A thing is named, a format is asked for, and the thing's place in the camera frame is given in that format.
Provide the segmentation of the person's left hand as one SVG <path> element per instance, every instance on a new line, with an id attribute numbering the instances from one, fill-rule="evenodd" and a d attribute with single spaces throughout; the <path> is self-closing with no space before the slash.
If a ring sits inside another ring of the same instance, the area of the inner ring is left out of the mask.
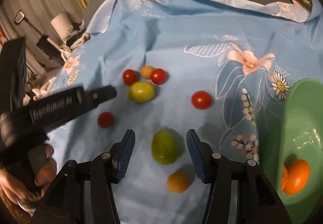
<path id="1" fill-rule="evenodd" d="M 22 176 L 17 178 L 16 175 L 13 175 L 10 171 L 1 168 L 1 188 L 10 202 L 18 205 L 19 199 L 35 201 L 35 193 L 30 191 L 25 185 L 28 183 L 28 180 L 31 180 L 31 176 L 33 176 L 32 187 L 37 186 L 41 189 L 41 197 L 45 195 L 57 174 L 58 167 L 53 158 L 54 152 L 54 148 L 50 144 L 45 144 L 47 161 L 43 167 L 39 169 L 37 174 L 32 173 L 32 171 L 28 172 L 27 180 Z"/>

